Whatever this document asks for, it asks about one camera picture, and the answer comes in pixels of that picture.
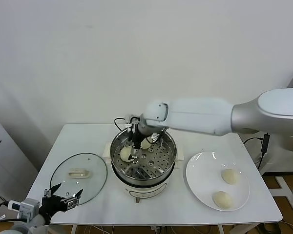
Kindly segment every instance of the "metal rim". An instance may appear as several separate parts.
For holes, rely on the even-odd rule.
[[[111,143],[111,146],[113,145],[113,143],[118,139],[118,137],[123,133],[123,132],[125,132],[125,131],[127,131],[127,129],[123,129],[122,131],[120,131],[115,137],[114,137],[114,139],[112,140],[112,143]],[[173,146],[174,146],[174,150],[175,150],[175,157],[174,157],[174,160],[173,160],[173,163],[170,165],[170,167],[168,167],[167,168],[167,170],[166,171],[169,171],[169,170],[171,170],[172,171],[172,169],[171,168],[173,168],[174,167],[174,164],[175,164],[175,159],[176,159],[176,157],[177,157],[177,147],[176,147],[176,142],[174,141],[174,139],[172,138],[172,136],[168,133],[168,132],[165,132],[165,134],[168,136],[168,138],[173,142]],[[117,174],[116,173],[116,171],[119,171],[117,168],[116,168],[116,166],[115,166],[115,164],[114,164],[114,162],[113,162],[113,159],[112,159],[112,155],[111,155],[111,153],[110,153],[110,159],[111,159],[111,162],[112,162],[112,168],[113,168],[113,170],[114,170],[114,173],[115,174]],[[127,178],[130,178],[130,179],[133,179],[133,180],[136,180],[136,181],[149,181],[150,179],[139,179],[139,178],[134,178],[134,177],[131,177],[131,176],[128,176],[128,175],[126,175],[126,174],[123,174],[123,175],[125,175]],[[153,179],[157,179],[157,178],[160,178],[161,176],[163,176],[164,174],[160,174],[160,175],[158,175],[158,176],[156,176],[156,177],[152,177],[152,180]]]
[[[103,188],[104,185],[105,185],[105,183],[106,183],[106,180],[107,180],[107,166],[106,166],[106,163],[105,163],[105,161],[103,160],[103,158],[101,158],[100,156],[98,156],[98,155],[96,155],[96,154],[94,154],[94,153],[86,153],[86,152],[85,152],[85,153],[75,154],[75,155],[73,155],[73,156],[67,158],[67,159],[64,160],[63,162],[61,162],[61,163],[59,164],[59,166],[57,166],[57,168],[54,170],[54,172],[53,172],[53,174],[52,174],[52,176],[51,176],[50,184],[49,184],[49,188],[51,189],[51,181],[52,181],[52,178],[53,178],[55,172],[57,171],[57,169],[58,169],[63,163],[65,163],[67,160],[69,160],[70,158],[72,158],[72,157],[74,157],[74,156],[77,156],[77,155],[84,155],[84,154],[95,155],[95,156],[97,156],[100,160],[103,161],[103,163],[104,163],[104,165],[105,165],[105,171],[106,171],[106,177],[105,177],[104,183],[103,183],[103,185],[102,185],[102,188]],[[83,205],[83,204],[87,203],[88,201],[94,199],[94,198],[95,198],[95,197],[101,192],[102,188],[98,191],[98,193],[97,193],[93,198],[90,198],[89,200],[85,201],[84,203],[82,203],[82,204],[78,204],[78,205]]]
[[[112,169],[114,171],[114,174],[117,176],[117,178],[124,184],[126,185],[129,185],[131,187],[134,187],[134,188],[138,188],[138,189],[148,189],[148,188],[152,188],[152,187],[155,187],[163,182],[165,182],[172,174],[173,170],[174,170],[174,167],[175,167],[175,163],[173,163],[173,166],[172,166],[172,169],[170,170],[169,174],[161,181],[155,183],[155,184],[152,184],[152,185],[136,185],[136,184],[132,184],[132,183],[129,183],[127,181],[125,181],[124,179],[122,179],[118,173],[116,173],[116,168],[114,167],[114,165],[112,164]]]
[[[164,186],[163,190],[161,190],[160,193],[159,193],[159,194],[161,194],[161,193],[165,190],[165,188],[167,187],[167,182],[166,182],[165,184],[163,184],[160,188],[154,190],[153,192],[155,192],[155,191],[161,189],[163,186]],[[134,198],[137,198],[136,196],[132,195],[131,192],[132,192],[132,191],[129,191],[130,196],[132,196],[132,197],[134,197]],[[156,195],[154,195],[154,196],[149,196],[149,197],[139,197],[139,198],[140,198],[140,199],[148,199],[148,198],[155,197],[155,196],[157,196],[157,195],[159,195],[159,194],[156,194]]]

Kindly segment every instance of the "robot end effector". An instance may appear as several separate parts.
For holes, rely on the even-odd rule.
[[[150,103],[135,126],[136,149],[144,138],[164,128],[223,136],[258,131],[293,136],[293,88],[276,89],[243,104],[218,98],[181,98]]]

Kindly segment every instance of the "wooden floor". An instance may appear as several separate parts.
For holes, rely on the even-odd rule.
[[[278,183],[275,180],[274,176],[264,176],[263,178],[268,188],[270,189],[279,188]],[[284,179],[292,190],[293,189],[293,175],[284,176]],[[291,223],[293,225],[293,209],[288,203],[287,199],[285,197],[275,197],[274,199],[283,215],[283,221]],[[11,226],[12,226],[12,223],[0,223],[0,232],[3,230],[9,229]],[[289,227],[289,225],[279,222],[279,226],[283,234],[293,234],[293,230]],[[64,231],[67,234],[69,234],[72,226],[67,225],[67,226],[64,226],[63,228],[64,228]],[[105,226],[103,228],[105,231],[112,234],[111,226]],[[203,234],[208,234],[208,233],[218,234],[219,233],[217,226],[212,226],[212,227],[199,226],[195,228]],[[225,234],[229,234],[229,231],[232,228],[233,228],[233,225],[223,226]],[[274,227],[268,224],[266,226],[266,229],[273,230]],[[167,230],[168,230],[168,234],[174,234],[173,230],[176,232],[176,234],[198,234],[198,232],[193,227],[178,226],[178,227],[173,227],[173,230],[171,229],[171,227],[168,227]],[[114,227],[113,233],[114,234],[154,234],[155,232],[152,231],[150,227]],[[96,229],[95,227],[78,226],[76,234],[102,234],[102,231]],[[162,229],[161,234],[167,234],[166,230]],[[254,228],[250,230],[248,234],[259,234],[259,232],[256,228]]]

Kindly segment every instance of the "white wall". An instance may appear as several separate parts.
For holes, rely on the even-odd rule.
[[[0,121],[36,167],[65,123],[293,77],[293,0],[0,0]]]

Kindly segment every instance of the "table leg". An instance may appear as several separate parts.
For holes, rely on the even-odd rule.
[[[78,225],[73,225],[73,227],[72,227],[72,231],[70,232],[70,234],[75,234],[76,229],[77,229],[77,226],[78,226]]]
[[[219,234],[225,234],[224,229],[223,229],[223,225],[218,225],[218,230],[219,230]]]
[[[251,224],[239,224],[238,226],[231,229],[230,234],[245,234],[252,228],[256,227],[260,223],[251,223]]]

